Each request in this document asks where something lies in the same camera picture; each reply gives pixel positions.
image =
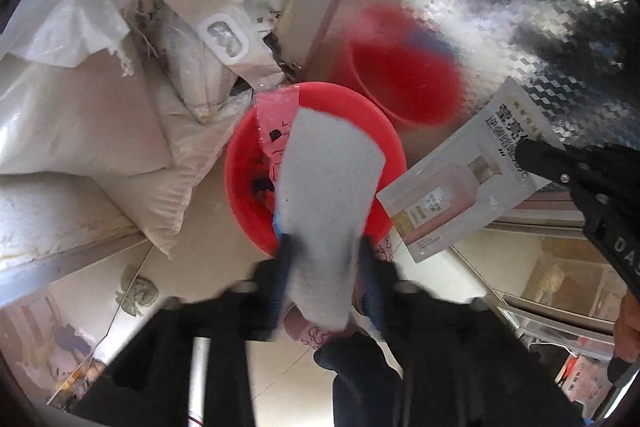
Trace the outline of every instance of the person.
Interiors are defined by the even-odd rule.
[[[335,427],[393,425],[400,375],[386,363],[385,354],[366,331],[350,323],[344,331],[330,331],[303,317],[296,305],[284,315],[283,326],[293,340],[315,350],[314,361],[335,372]]]
[[[613,340],[614,355],[625,362],[640,360],[640,305],[631,292],[627,292],[620,302]]]

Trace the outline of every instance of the pink slipper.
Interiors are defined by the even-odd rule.
[[[307,320],[298,307],[293,304],[291,308],[287,310],[283,319],[284,330],[287,334],[296,342],[303,344],[303,346],[309,346],[311,349],[320,349],[324,344],[330,342],[338,337],[350,337],[356,331],[361,331],[365,335],[364,330],[361,330],[355,324],[348,324],[344,331],[332,331],[328,328],[321,328],[317,324]]]

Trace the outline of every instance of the black pants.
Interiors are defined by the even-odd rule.
[[[335,339],[314,353],[334,378],[335,427],[389,427],[400,376],[388,366],[378,343],[356,333]]]

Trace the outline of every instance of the silver embossed foil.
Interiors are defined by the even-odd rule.
[[[340,0],[325,42],[339,41],[340,25],[363,1],[379,0]],[[510,77],[565,143],[640,149],[633,0],[383,1],[409,8],[454,50],[466,84],[465,117]]]

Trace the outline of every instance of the white cloth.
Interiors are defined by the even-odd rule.
[[[342,330],[349,320],[358,244],[385,156],[359,128],[299,108],[276,187],[283,233],[300,250],[289,297],[310,321]]]

